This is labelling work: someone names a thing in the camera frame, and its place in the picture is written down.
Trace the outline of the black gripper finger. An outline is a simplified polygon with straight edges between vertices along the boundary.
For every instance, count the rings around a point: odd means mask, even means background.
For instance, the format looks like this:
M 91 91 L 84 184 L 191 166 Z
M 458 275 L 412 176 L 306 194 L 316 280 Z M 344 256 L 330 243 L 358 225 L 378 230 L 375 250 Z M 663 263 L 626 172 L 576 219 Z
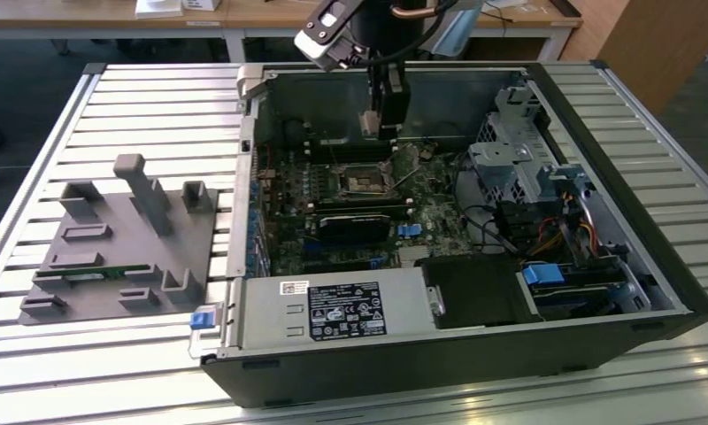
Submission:
M 388 64 L 382 75 L 379 138 L 396 139 L 399 128 L 406 121 L 411 101 L 406 64 L 402 61 Z
M 367 67 L 371 106 L 370 109 L 380 114 L 380 107 L 383 103 L 383 66 L 375 65 Z

